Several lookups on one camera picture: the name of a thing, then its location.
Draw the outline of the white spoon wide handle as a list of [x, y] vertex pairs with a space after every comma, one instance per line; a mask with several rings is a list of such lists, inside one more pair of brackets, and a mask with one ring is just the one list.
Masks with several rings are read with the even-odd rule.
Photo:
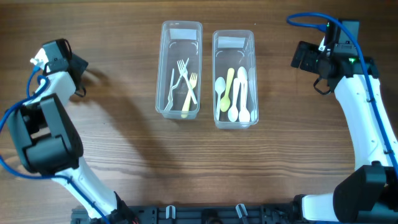
[[249, 122], [250, 113], [247, 109], [247, 98], [248, 98], [248, 74], [244, 67], [239, 67], [238, 78], [241, 82], [241, 99], [240, 99], [240, 111], [239, 121]]

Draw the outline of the yellow-green plastic spoon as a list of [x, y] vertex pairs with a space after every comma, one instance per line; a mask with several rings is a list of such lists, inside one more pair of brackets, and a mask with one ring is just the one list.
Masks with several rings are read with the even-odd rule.
[[227, 112], [227, 110], [229, 109], [229, 106], [231, 104], [231, 100], [229, 98], [229, 92], [230, 92], [231, 84], [232, 84], [232, 81], [234, 78], [234, 73], [235, 73], [234, 68], [228, 69], [224, 97], [222, 97], [222, 99], [220, 101], [220, 110], [222, 112]]

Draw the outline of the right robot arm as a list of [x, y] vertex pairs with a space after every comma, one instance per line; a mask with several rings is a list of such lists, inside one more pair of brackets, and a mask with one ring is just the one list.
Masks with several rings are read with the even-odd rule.
[[345, 114], [355, 168], [332, 193], [295, 196], [290, 220], [397, 223], [397, 138], [382, 102], [373, 58], [360, 58], [354, 50], [326, 53], [301, 41], [291, 66], [327, 80]]

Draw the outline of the long white fork top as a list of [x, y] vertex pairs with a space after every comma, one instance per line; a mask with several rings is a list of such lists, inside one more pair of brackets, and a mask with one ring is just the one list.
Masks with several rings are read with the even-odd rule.
[[170, 78], [169, 95], [167, 97], [168, 102], [167, 102], [166, 107], [164, 109], [165, 111], [169, 111], [170, 110], [170, 105], [171, 105], [171, 103], [173, 101], [173, 99], [172, 99], [172, 87], [174, 85], [173, 84], [173, 82], [174, 82], [174, 74], [175, 74], [175, 70], [172, 69], [172, 75], [171, 75], [171, 78]]

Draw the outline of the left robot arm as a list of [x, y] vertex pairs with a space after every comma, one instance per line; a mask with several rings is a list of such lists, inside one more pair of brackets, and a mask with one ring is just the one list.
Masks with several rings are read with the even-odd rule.
[[83, 157], [83, 144], [64, 105], [79, 87], [87, 61], [75, 54], [37, 54], [31, 59], [39, 87], [11, 106], [1, 120], [7, 126], [22, 174], [5, 161], [8, 172], [24, 179], [50, 179], [67, 189], [88, 212], [90, 223], [129, 223], [134, 214], [105, 186]]

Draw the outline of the white spoon thin handle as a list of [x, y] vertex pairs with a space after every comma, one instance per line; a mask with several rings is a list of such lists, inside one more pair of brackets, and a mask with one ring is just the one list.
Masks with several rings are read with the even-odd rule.
[[255, 78], [254, 78], [254, 67], [251, 67], [248, 71], [248, 85], [249, 85], [249, 91], [250, 91], [250, 96], [251, 96], [251, 121], [256, 120], [256, 101], [255, 101], [255, 91], [254, 91], [254, 84], [255, 84]]

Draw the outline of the cream yellow plastic fork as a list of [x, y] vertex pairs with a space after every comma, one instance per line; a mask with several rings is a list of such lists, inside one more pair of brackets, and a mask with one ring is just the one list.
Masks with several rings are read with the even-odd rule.
[[[192, 73], [190, 75], [189, 82], [191, 84], [191, 88], [192, 89], [194, 89], [196, 87], [196, 85], [197, 85], [197, 76], [198, 76], [197, 73]], [[194, 96], [194, 95], [192, 95], [190, 93], [190, 91], [188, 91], [186, 99], [185, 99], [183, 107], [182, 107], [181, 118], [183, 118], [183, 119], [187, 118], [187, 116], [188, 116], [188, 112], [189, 112], [189, 109], [190, 109], [190, 102], [192, 100], [192, 96]]]

